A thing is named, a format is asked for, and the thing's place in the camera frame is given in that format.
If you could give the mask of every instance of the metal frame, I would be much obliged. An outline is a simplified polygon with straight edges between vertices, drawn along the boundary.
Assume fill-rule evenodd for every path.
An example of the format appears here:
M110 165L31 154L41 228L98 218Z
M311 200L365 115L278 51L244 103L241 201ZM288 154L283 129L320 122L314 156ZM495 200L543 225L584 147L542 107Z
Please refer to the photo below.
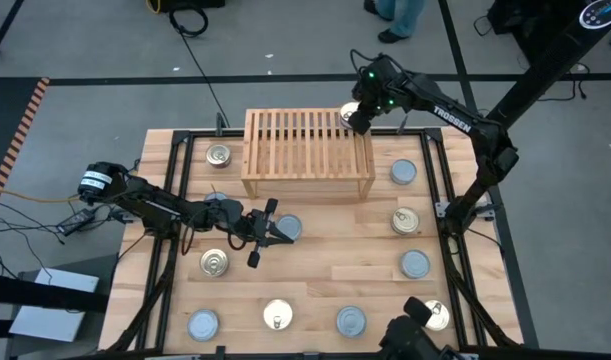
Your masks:
M438 160L440 164L441 174L443 177L443 181L445 183L445 189L447 192L447 198L449 201L453 200L455 197L454 187L452 183L452 178L449 171L449 165L447 161L447 153L445 150L445 146L443 144L443 137L440 128L417 128L417 129L404 129L403 131L399 131L397 128L373 128L372 136L418 136L421 142L421 149L423 152L423 159L425 162L425 169L428 174L428 182L430 187L430 195L432 198L432 202L440 202L440 195L438 192L438 183L436 180L436 173L434 172L434 163L432 161L432 155L430 151L430 144L433 143L436 146ZM180 187L178 195L181 197L185 197L187 195L187 186L189 180L189 172L192 162L192 152L194 148L194 142L196 139L205 138L205 137L240 137L244 136L243 129L217 129L216 132L214 130L198 130L198 131L174 131L172 136L172 144L169 155L169 162L167 166L167 172L165 176L165 185L164 189L167 191L171 191L171 184L174 179L174 172L177 161L177 154L181 144L185 144L185 157L183 160L183 166L181 170L181 179L180 179ZM491 195L492 202L495 204L499 204L499 196L497 194L497 189L495 189ZM438 218L438 214L436 209L434 208L434 217L436 220L437 228L439 230L439 234L441 233L440 221ZM531 347L537 347L537 343L535 342L535 331L531 319L531 315L529 312L529 307L527 306L527 301L525 297L525 291L522 283L522 279L520 277L520 272L517 267L517 261L515 258L515 253L513 251L513 244L511 243L511 237L509 235L509 227L507 225L507 219L505 217L504 211L497 211L497 227L499 228L498 238L505 248L505 261L508 263L507 265L507 275L510 280L510 287L512 289L512 293L515 298L516 309L517 312L520 309L519 323L521 326L521 330L524 333L526 343ZM147 299L148 296L152 294L157 270L160 264L160 256L161 256L161 248L162 242L164 239L156 239L152 249L152 257L150 260L149 273L147 276L146 290L144 294L144 300ZM453 261L451 258L451 251L449 249L448 239L444 236L439 235L439 241L441 246L441 254L443 258L443 265L447 270L447 262ZM172 245L170 246L170 251L168 254L168 261L172 261L172 281L169 282L168 286L163 292L162 302L160 307L160 315L158 318L157 324L157 332L156 332L156 344L155 349L162 352L165 344L165 330L167 329L167 321L168 321L168 313L170 307L171 300L171 292L173 286L173 271L175 267L176 257L177 257L177 248L178 241L172 241ZM462 236L456 238L457 250L459 253L459 260L462 264L461 272L464 278L464 281L468 288L472 291L474 295L476 295L476 290L474 286L474 279L471 270L471 264L469 261L467 247L465 241ZM452 308L452 314L454 318L455 331L457 336L457 341L459 348L466 348L471 346L467 341L467 335L465 331L465 325L463 320L463 310L460 303L459 293L455 285L447 279L448 285L448 293L450 297L450 303ZM486 345L486 336L485 330L479 321L478 317L472 313L472 318L474 319L474 329L476 334L476 342L479 346ZM144 349L146 338L147 338L147 329L146 325L148 319L146 319L144 325L139 330L136 340L136 350ZM201 358L206 359L220 359L224 354L224 350L218 351L214 354L201 354ZM329 359L375 359L377 358L376 353L328 353L328 354L318 354L318 353L289 353L289 354L228 354L228 357L236 357L236 358L245 358L245 359L319 359L321 357L329 358Z

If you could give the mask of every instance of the wooden crate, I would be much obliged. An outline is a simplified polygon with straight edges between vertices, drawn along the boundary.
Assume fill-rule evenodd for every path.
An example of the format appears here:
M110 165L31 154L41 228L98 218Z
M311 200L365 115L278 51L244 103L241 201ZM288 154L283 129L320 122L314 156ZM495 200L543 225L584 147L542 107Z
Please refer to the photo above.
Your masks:
M338 109L248 109L241 180L251 199L260 181L356 181L361 199L374 183L369 133L340 124Z

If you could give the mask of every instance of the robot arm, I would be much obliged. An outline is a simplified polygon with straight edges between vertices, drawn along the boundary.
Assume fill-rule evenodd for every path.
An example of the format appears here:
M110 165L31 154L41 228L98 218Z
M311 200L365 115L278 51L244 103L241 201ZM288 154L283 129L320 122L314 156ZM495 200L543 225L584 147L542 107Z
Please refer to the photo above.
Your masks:
M268 200L265 211L254 209L243 216L243 205L236 200L187 201L149 184L143 178L129 175L127 169L119 164L98 162L89 165L78 194L89 205L120 206L141 218L146 229L162 237L177 236L177 227L172 225L181 222L194 231L205 232L215 227L229 236L235 235L244 244L256 242L247 262L252 268L258 266L261 247L294 242L271 221L278 205L276 199ZM266 237L267 232L273 237Z
M445 215L446 231L450 235L462 234L476 218L476 202L502 181L518 161L517 149L506 129L443 94L427 75L407 71L387 55L370 59L355 50L351 54L371 61L356 69L359 80L352 96L360 103L348 120L355 132L365 134L374 117L400 107L406 113L430 112L471 138L478 165L476 181L465 195L450 204Z

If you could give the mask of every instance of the concrete floor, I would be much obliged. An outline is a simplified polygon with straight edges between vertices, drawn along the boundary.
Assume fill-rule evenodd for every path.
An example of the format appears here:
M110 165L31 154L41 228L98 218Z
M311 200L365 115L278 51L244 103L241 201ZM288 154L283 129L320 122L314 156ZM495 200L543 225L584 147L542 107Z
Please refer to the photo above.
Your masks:
M0 0L0 23L12 3ZM476 35L471 23L491 0L474 3L449 1L468 72L522 72L512 38ZM368 55L386 52L414 71L456 73L436 1L427 1L414 38L395 45L378 43L376 34L386 24L360 5L355 0L229 0L225 8L207 11L209 30L190 44L210 75L349 73L352 47ZM199 74L167 18L150 14L140 1L26 0L0 51L0 76ZM584 61L595 73L611 72L611 48L601 43ZM246 108L338 106L349 100L352 85L218 84L214 89L232 125L241 126ZM462 99L459 83L440 85ZM511 85L473 83L478 107L491 109ZM567 96L570 86L557 83L548 95ZM501 191L541 347L611 352L611 82L583 87L587 100L538 103L511 129L521 161ZM66 197L76 191L87 164L131 164L148 128L212 127L215 113L205 85L50 87L7 189ZM396 112L378 121L397 125L402 118ZM408 125L441 124L412 113ZM66 205L9 196L1 202L46 224L70 213ZM4 209L0 216L23 222ZM43 262L58 266L116 254L122 227L108 224L76 234L65 246L49 234L31 235ZM20 235L1 233L0 253L14 271L38 268ZM89 344L21 359L82 354Z

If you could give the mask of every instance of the can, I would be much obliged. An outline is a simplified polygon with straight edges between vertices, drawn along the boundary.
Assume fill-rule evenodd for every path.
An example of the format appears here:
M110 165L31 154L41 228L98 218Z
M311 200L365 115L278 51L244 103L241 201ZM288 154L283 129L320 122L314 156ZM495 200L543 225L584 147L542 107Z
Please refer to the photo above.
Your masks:
M363 335L367 319L363 310L356 306L346 306L338 312L336 316L336 328L341 335L348 338L355 338Z
M210 341L218 331L218 317L211 310L198 310L187 322L187 333L196 341Z
M341 125L346 129L352 129L352 126L347 122L349 117L358 110L358 103L356 101L350 101L347 104L341 106Z
M420 250L410 250L401 257L401 272L410 279L429 274L429 258Z
M201 269L209 276L223 275L229 266L227 255L219 249L211 249L201 257Z
M449 311L447 311L445 305L438 300L428 300L425 302L425 306L432 310L432 316L427 320L425 327L434 331L445 329L449 324Z
M290 239L296 241L303 232L303 224L296 215L283 215L276 221L276 227Z
M401 207L392 215L392 229L401 235L409 235L418 229L418 214L408 207Z
M232 152L225 145L214 144L207 148L205 158L213 167L222 169L232 162Z
M396 160L390 169L389 177L398 185L408 185L416 178L416 165L409 160Z
M272 330L283 330L292 322L292 307L285 300L272 300L263 311L263 320Z
M222 192L212 192L209 193L207 195L205 195L205 199L203 199L203 201L210 201L210 200L225 200L227 199L227 195L223 194Z

